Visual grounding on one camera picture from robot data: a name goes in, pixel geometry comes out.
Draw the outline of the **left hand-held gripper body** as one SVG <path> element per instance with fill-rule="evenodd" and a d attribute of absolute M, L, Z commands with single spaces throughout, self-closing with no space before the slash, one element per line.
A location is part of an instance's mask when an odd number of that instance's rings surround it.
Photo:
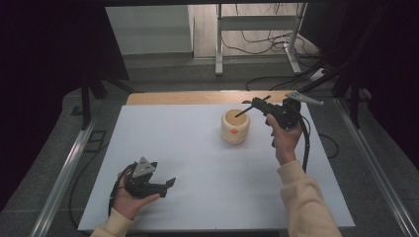
<path fill-rule="evenodd" d="M 162 198 L 167 195 L 165 184 L 151 184 L 150 179 L 156 170 L 144 157 L 138 162 L 127 167 L 125 177 L 125 189 L 134 198 L 146 198 L 160 194 Z"/>

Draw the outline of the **aluminium rail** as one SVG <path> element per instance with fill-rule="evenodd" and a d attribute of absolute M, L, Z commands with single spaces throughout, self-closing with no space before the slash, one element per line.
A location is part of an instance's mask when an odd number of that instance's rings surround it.
<path fill-rule="evenodd" d="M 334 104 L 337 106 L 341 117 L 347 125 L 355 143 L 359 147 L 364 160 L 369 167 L 378 188 L 380 189 L 386 203 L 389 206 L 391 213 L 393 214 L 399 228 L 401 229 L 405 237 L 419 237 L 419 229 L 413 223 L 410 213 L 402 202 L 401 197 L 396 192 L 394 187 L 389 181 L 389 178 L 385 174 L 378 159 L 364 137 L 362 131 L 356 128 L 355 124 L 350 118 L 350 109 L 345 104 L 344 99 L 334 99 Z"/>
<path fill-rule="evenodd" d="M 29 237 L 45 237 L 74 175 L 98 118 L 98 111 L 79 131 Z"/>

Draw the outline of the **white desk frame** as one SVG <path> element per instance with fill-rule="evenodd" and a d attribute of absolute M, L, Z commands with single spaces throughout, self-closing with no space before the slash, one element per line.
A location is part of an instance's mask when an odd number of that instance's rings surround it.
<path fill-rule="evenodd" d="M 295 15 L 284 16 L 223 16 L 222 5 L 216 5 L 216 52 L 215 74 L 223 73 L 222 33 L 231 31 L 290 31 L 291 38 L 285 43 L 285 53 L 293 70 L 298 75 L 302 71 L 294 53 L 294 44 L 302 22 L 306 3 L 300 4 Z"/>

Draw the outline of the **black pen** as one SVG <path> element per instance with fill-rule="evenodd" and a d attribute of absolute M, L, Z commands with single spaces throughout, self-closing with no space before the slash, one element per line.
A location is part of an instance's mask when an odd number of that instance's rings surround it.
<path fill-rule="evenodd" d="M 266 102 L 271 97 L 272 97 L 271 95 L 268 95 L 268 96 L 266 96 L 265 98 L 262 98 L 262 99 Z M 252 109 L 254 109 L 254 108 L 250 105 L 247 109 L 245 109 L 244 111 L 242 111 L 242 112 L 238 113 L 237 115 L 235 115 L 235 118 L 241 117 L 242 115 L 246 114 L 248 111 L 250 111 Z"/>

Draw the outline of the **white power strip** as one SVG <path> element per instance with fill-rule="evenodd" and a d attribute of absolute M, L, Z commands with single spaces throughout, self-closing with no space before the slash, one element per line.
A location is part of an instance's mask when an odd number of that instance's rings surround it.
<path fill-rule="evenodd" d="M 317 71 L 315 71 L 310 77 L 309 80 L 311 82 L 314 82 L 316 80 L 318 80 L 319 78 L 321 78 L 322 76 L 324 76 L 325 74 L 327 74 L 327 70 L 324 68 L 319 68 Z"/>

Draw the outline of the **black metal stand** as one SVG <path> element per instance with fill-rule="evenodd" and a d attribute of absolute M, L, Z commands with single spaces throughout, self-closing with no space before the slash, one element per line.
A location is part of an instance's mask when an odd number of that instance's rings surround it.
<path fill-rule="evenodd" d="M 108 92 L 105 89 L 104 81 L 111 83 L 112 85 L 122 89 L 128 94 L 135 93 L 135 90 L 129 85 L 123 83 L 120 80 L 116 80 L 108 76 L 103 72 L 96 72 L 94 75 L 83 76 L 81 78 L 81 101 L 82 101 L 82 130 L 86 130 L 88 125 L 92 120 L 91 116 L 91 104 L 90 104 L 90 94 L 96 99 L 104 100 Z"/>
<path fill-rule="evenodd" d="M 359 128 L 359 102 L 360 102 L 360 82 L 359 71 L 350 65 L 345 65 L 340 69 L 339 78 L 332 88 L 332 95 L 337 98 L 343 98 L 347 92 L 350 92 L 349 117 L 355 128 Z"/>

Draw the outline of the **person's right hand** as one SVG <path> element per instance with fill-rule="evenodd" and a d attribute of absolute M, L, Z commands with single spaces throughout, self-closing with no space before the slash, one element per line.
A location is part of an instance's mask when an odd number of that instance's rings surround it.
<path fill-rule="evenodd" d="M 282 129 L 277 120 L 267 114 L 267 122 L 272 128 L 274 145 L 276 148 L 276 158 L 281 166 L 296 159 L 295 148 L 302 134 L 301 125 L 298 123 L 292 129 Z"/>

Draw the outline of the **white table mat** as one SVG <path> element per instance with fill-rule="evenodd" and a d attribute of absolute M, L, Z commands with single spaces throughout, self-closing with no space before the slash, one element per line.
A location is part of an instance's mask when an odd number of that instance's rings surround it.
<path fill-rule="evenodd" d="M 289 219 L 280 196 L 279 163 L 271 128 L 257 110 L 246 140 L 221 138 L 230 105 L 124 106 L 79 227 L 92 230 L 108 217 L 120 171 L 145 157 L 157 165 L 151 183 L 174 180 L 166 197 L 144 207 L 134 231 L 278 230 Z"/>

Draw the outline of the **dark curtain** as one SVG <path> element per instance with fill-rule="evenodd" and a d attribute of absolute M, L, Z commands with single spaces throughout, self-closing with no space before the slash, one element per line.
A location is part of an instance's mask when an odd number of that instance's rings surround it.
<path fill-rule="evenodd" d="M 366 89 L 379 124 L 419 168 L 419 0 L 310 1 L 299 33 L 341 76 Z"/>
<path fill-rule="evenodd" d="M 0 0 L 0 211 L 31 168 L 62 100 L 127 73 L 106 8 L 70 0 Z"/>

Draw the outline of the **white cabinet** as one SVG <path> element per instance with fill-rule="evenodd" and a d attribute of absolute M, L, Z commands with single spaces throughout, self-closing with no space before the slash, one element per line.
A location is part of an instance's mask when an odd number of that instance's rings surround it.
<path fill-rule="evenodd" d="M 122 55 L 193 49 L 187 5 L 107 7 L 106 12 Z"/>

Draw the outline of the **cream pen holder cup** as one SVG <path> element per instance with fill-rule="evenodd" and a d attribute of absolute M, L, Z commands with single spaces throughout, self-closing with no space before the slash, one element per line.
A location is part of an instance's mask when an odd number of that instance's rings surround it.
<path fill-rule="evenodd" d="M 239 116 L 241 110 L 226 111 L 221 117 L 220 134 L 224 141 L 231 144 L 239 144 L 246 140 L 250 117 L 247 114 Z"/>

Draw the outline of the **person's left hand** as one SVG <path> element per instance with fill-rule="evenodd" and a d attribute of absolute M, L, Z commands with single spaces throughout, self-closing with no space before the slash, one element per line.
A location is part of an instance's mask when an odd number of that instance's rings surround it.
<path fill-rule="evenodd" d="M 160 198 L 160 194 L 155 194 L 145 198 L 134 198 L 125 189 L 125 176 L 119 173 L 119 184 L 117 193 L 114 197 L 113 209 L 129 220 L 134 220 L 139 211 Z"/>

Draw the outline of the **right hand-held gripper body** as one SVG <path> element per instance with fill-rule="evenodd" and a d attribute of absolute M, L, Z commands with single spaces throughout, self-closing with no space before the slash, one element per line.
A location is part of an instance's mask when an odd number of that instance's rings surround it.
<path fill-rule="evenodd" d="M 314 104 L 322 106 L 322 101 L 312 99 L 298 91 L 286 93 L 281 105 L 274 105 L 263 100 L 263 115 L 271 114 L 282 129 L 292 129 L 301 119 L 301 104 Z"/>

